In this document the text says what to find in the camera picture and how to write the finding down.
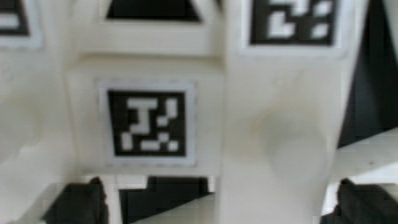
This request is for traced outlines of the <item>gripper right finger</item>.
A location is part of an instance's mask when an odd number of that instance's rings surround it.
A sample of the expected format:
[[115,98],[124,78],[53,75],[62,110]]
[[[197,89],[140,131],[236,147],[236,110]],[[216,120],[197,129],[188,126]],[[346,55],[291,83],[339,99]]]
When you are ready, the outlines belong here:
[[341,180],[337,204],[321,224],[398,224],[398,200],[380,185]]

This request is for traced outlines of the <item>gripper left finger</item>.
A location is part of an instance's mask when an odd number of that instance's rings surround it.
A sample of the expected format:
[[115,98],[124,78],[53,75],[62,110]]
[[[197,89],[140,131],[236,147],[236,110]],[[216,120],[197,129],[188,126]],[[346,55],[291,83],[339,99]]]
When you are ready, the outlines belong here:
[[103,182],[71,183],[42,215],[46,224],[108,224],[108,205]]

